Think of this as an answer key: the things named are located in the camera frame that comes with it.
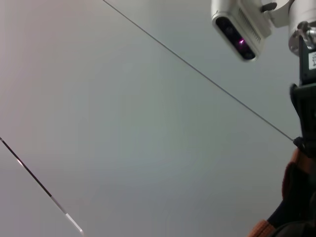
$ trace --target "camera vent grille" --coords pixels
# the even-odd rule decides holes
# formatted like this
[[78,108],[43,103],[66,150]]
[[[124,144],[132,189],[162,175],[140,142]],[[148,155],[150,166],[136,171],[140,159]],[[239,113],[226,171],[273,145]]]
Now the camera vent grille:
[[256,38],[256,40],[260,43],[261,42],[261,37],[256,32],[256,30],[254,29],[254,27],[250,23],[249,19],[246,17],[245,13],[243,13],[243,11],[240,8],[239,8],[238,14],[239,14],[241,20],[243,20],[245,25],[248,27],[249,31],[253,34],[253,36]]

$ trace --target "white surface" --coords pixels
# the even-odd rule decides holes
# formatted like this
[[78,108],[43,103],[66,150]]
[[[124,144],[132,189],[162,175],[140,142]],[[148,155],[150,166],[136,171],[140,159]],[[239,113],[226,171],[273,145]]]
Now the white surface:
[[288,139],[101,0],[5,4],[1,136],[88,237],[245,236],[274,211]]
[[8,237],[82,237],[0,142],[0,230]]
[[287,27],[273,31],[257,62],[245,64],[212,28],[211,0],[108,1],[288,136],[300,135],[289,97],[299,59],[288,49]]

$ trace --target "label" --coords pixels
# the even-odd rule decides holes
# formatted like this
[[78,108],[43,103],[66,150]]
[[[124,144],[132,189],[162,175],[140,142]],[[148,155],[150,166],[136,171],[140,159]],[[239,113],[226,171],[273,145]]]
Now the label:
[[316,52],[308,54],[308,63],[310,70],[316,69]]

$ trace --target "camera lens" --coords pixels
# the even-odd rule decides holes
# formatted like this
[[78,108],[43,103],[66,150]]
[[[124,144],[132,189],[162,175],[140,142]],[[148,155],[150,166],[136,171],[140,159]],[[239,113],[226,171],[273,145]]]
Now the camera lens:
[[233,26],[228,18],[217,18],[216,25],[223,32],[229,42],[234,46],[237,52],[243,57],[243,59],[251,60],[256,57],[245,39],[241,37],[240,33],[237,31],[237,29]]

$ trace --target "white ceiling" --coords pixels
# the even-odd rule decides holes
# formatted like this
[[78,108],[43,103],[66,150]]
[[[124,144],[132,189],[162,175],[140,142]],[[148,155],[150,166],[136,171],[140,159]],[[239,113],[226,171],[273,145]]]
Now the white ceiling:
[[274,30],[261,58],[247,64],[212,28],[211,0],[105,1],[285,134],[300,135],[289,98],[299,60],[288,49],[287,27]]
[[2,142],[0,156],[1,236],[82,236]]

